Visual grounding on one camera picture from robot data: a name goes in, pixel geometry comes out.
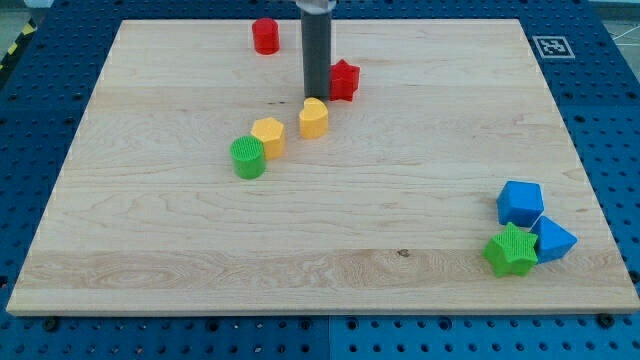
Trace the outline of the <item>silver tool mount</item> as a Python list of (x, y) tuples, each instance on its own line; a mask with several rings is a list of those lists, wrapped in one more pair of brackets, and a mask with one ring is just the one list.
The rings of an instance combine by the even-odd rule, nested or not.
[(337, 5), (337, 0), (295, 0), (295, 4), (307, 13), (329, 13)]

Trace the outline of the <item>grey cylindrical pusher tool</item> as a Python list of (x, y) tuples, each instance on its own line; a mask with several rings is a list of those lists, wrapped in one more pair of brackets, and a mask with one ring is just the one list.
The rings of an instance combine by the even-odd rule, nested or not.
[(331, 13), (301, 12), (303, 83), (306, 97), (330, 97)]

